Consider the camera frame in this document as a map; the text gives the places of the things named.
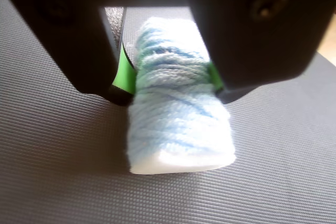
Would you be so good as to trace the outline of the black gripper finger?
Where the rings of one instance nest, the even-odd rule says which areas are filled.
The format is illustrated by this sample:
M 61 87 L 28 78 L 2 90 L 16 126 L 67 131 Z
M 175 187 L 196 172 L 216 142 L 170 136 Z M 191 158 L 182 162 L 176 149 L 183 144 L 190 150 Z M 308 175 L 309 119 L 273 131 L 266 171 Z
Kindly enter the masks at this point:
M 257 87 L 295 78 L 309 65 L 335 0 L 188 0 L 231 103 Z
M 115 86 L 120 45 L 100 0 L 11 0 L 54 62 L 81 93 L 127 106 L 133 96 Z

